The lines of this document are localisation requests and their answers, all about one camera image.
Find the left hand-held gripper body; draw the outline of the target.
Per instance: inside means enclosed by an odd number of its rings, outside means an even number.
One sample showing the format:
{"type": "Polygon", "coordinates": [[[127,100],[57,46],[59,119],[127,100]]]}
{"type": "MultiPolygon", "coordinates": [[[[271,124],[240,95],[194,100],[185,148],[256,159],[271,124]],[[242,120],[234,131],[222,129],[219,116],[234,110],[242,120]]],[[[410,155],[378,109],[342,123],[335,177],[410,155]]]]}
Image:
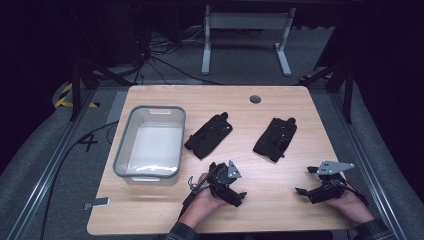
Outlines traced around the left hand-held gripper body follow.
{"type": "Polygon", "coordinates": [[[210,185],[210,191],[214,197],[218,197],[230,205],[238,207],[242,204],[238,193],[230,188],[230,185],[238,178],[242,177],[232,160],[228,164],[216,164],[213,171],[209,171],[207,183],[210,185]]]}

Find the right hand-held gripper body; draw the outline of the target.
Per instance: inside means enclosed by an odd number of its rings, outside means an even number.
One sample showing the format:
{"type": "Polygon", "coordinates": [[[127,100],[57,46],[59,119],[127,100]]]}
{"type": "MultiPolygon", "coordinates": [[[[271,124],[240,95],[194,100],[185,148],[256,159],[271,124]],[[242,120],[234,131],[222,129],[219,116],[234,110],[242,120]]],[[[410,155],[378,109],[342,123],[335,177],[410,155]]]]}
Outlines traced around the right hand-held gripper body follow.
{"type": "Polygon", "coordinates": [[[319,177],[322,185],[308,192],[311,203],[315,204],[342,196],[347,189],[347,183],[341,172],[353,169],[354,165],[352,163],[323,161],[318,168],[317,173],[312,174],[319,177]]]}

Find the black glove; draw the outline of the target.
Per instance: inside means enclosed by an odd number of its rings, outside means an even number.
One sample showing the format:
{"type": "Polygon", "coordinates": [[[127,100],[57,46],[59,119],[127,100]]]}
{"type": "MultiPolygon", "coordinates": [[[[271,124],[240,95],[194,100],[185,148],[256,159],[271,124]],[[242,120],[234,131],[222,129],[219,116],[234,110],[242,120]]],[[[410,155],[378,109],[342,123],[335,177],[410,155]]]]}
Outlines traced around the black glove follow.
{"type": "Polygon", "coordinates": [[[227,112],[214,115],[189,137],[184,144],[185,148],[199,159],[208,156],[233,130],[227,119],[227,112]]]}
{"type": "Polygon", "coordinates": [[[256,142],[253,151],[259,155],[267,156],[276,163],[284,157],[284,153],[296,133],[297,125],[295,118],[282,120],[273,118],[267,129],[256,142]]]}

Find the grey plastic bin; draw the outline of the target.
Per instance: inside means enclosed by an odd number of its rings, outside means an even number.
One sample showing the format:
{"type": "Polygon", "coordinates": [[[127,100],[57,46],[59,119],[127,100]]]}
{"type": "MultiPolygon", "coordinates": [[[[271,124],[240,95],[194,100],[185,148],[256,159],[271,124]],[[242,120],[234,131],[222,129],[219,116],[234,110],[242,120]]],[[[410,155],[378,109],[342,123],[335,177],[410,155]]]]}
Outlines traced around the grey plastic bin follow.
{"type": "Polygon", "coordinates": [[[186,113],[177,106],[130,111],[113,163],[128,184],[174,185],[179,179],[186,113]]]}

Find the person's right hand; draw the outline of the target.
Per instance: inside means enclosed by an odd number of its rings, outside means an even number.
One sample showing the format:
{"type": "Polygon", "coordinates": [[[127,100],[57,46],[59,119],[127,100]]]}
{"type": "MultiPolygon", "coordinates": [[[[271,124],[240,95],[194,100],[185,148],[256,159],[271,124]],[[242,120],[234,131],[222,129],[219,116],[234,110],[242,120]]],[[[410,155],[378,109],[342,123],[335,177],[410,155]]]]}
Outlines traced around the person's right hand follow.
{"type": "Polygon", "coordinates": [[[368,207],[352,192],[345,191],[341,197],[325,203],[340,211],[347,219],[359,225],[375,219],[368,207]]]}

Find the person's left hand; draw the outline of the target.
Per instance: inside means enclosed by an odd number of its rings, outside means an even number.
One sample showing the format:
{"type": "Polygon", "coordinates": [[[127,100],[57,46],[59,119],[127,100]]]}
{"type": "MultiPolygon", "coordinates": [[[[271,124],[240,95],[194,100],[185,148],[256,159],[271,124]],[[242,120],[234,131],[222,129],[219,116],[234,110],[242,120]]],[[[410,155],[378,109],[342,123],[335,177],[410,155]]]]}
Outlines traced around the person's left hand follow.
{"type": "Polygon", "coordinates": [[[209,190],[202,190],[196,195],[186,211],[179,217],[178,221],[195,229],[217,209],[226,205],[227,202],[215,198],[209,190]]]}

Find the black metal stand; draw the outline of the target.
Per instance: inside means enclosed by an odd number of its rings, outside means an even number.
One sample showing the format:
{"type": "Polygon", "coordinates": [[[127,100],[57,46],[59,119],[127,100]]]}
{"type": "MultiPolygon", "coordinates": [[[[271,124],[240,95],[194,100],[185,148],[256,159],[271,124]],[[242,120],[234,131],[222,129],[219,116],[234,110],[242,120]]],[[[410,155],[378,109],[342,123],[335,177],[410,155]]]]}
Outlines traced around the black metal stand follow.
{"type": "Polygon", "coordinates": [[[106,67],[101,66],[91,60],[80,59],[74,64],[72,71],[71,83],[73,110],[71,121],[74,121],[77,118],[82,107],[81,84],[84,84],[85,88],[88,90],[95,90],[99,86],[99,78],[95,76],[95,71],[100,72],[108,79],[111,79],[123,86],[134,86],[134,83],[125,80],[123,77],[113,73],[106,67]]]}
{"type": "Polygon", "coordinates": [[[302,76],[298,86],[309,86],[310,84],[324,79],[329,76],[329,80],[325,86],[328,93],[337,93],[341,87],[344,87],[344,98],[342,112],[348,124],[352,123],[351,120],[351,103],[353,96],[353,70],[348,64],[340,63],[331,67],[327,67],[318,73],[311,76],[302,76]]]}

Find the grey tape strip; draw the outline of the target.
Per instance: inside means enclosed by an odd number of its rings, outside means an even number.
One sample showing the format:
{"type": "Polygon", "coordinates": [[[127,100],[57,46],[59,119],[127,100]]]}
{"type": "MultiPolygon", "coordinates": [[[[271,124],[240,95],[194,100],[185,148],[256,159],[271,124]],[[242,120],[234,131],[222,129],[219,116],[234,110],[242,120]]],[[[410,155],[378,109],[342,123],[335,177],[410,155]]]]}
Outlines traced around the grey tape strip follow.
{"type": "Polygon", "coordinates": [[[109,197],[103,197],[103,198],[96,198],[92,202],[86,202],[83,204],[83,210],[87,211],[94,207],[102,207],[102,206],[108,206],[110,204],[110,198],[109,197]]]}

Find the yellow black hazard tape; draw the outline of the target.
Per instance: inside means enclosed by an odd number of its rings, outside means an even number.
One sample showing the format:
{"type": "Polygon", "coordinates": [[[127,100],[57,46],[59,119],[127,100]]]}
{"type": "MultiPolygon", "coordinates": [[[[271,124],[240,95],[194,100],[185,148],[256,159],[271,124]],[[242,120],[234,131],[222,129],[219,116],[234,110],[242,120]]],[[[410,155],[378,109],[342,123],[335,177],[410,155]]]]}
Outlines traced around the yellow black hazard tape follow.
{"type": "Polygon", "coordinates": [[[73,107],[73,103],[71,100],[67,100],[67,97],[70,95],[72,89],[72,84],[68,83],[63,88],[58,100],[55,103],[55,107],[73,107]]]}

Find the aluminium rail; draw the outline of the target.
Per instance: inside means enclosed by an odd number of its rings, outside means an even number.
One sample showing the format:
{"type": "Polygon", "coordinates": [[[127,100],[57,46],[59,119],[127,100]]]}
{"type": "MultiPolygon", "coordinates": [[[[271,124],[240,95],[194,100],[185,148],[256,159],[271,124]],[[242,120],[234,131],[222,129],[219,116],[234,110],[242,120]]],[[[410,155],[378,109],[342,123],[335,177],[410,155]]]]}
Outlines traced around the aluminium rail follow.
{"type": "Polygon", "coordinates": [[[70,141],[80,124],[85,111],[89,108],[95,93],[95,90],[87,90],[83,94],[81,97],[82,107],[77,118],[74,121],[71,121],[70,117],[69,120],[63,121],[64,129],[60,132],[60,138],[56,141],[50,142],[50,145],[54,147],[54,150],[47,158],[44,168],[40,170],[40,176],[35,180],[31,188],[31,193],[21,208],[19,215],[14,221],[14,224],[8,232],[5,240],[21,240],[25,235],[28,226],[54,182],[54,178],[60,169],[60,165],[65,159],[66,152],[70,149],[70,141]]]}
{"type": "Polygon", "coordinates": [[[398,240],[406,240],[406,235],[400,225],[400,222],[393,211],[386,192],[383,189],[380,181],[377,178],[375,171],[369,162],[368,156],[360,143],[359,137],[356,134],[353,125],[349,124],[343,113],[343,104],[341,100],[334,94],[329,94],[329,99],[333,108],[336,111],[338,119],[341,121],[344,131],[346,132],[349,142],[351,143],[357,160],[357,165],[361,171],[364,181],[367,185],[368,192],[371,195],[369,202],[373,203],[378,209],[378,212],[390,228],[398,240]]]}

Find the white metal desk frame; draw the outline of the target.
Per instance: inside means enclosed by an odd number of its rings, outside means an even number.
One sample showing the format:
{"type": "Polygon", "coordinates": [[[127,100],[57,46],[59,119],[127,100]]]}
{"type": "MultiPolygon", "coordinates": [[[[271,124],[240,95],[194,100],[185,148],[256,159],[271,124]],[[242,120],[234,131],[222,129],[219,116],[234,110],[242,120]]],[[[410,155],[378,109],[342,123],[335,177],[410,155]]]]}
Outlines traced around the white metal desk frame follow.
{"type": "Polygon", "coordinates": [[[204,48],[201,74],[208,75],[211,61],[211,30],[281,30],[282,38],[274,44],[277,57],[284,76],[292,74],[285,54],[285,45],[296,13],[295,8],[290,8],[284,13],[239,13],[239,12],[212,12],[211,6],[205,7],[204,17],[204,48]]]}

